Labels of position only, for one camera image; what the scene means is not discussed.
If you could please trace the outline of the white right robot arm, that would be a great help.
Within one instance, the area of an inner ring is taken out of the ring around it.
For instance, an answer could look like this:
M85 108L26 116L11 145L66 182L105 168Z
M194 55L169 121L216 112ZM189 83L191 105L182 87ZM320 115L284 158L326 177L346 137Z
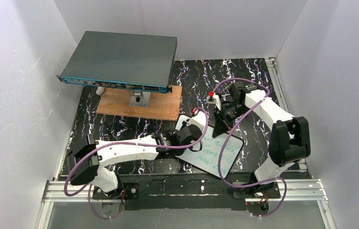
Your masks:
M224 133L232 135L234 128L251 112L264 121L271 131L268 158L253 172L247 184L230 184L232 188L262 191L272 186L286 169L310 156L308 121L282 109L269 98L270 90L264 86L245 84L237 79L229 85L228 91L229 101L215 91L211 91L207 97L207 102L215 105L212 136Z

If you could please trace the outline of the small whiteboard black frame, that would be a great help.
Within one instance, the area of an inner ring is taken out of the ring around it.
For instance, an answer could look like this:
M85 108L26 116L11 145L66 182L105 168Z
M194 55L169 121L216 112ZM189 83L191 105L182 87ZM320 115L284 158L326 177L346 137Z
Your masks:
M221 174L225 178L244 148L245 143L241 138L231 136L226 143L222 156L219 157L228 134L221 134L213 138L213 129L210 125L201 140L201 144L195 145L193 151L186 149L178 158L216 177L220 177L218 171L221 170Z

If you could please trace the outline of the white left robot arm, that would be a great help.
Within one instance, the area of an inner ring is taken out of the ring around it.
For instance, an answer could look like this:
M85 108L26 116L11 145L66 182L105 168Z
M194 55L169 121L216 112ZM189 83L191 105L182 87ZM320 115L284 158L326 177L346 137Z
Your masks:
M73 186L91 184L108 195L121 193L123 184L119 175L106 166L180 156L201 136L202 129L196 125L126 141L96 141L88 135L86 146L76 153L68 153L67 183Z

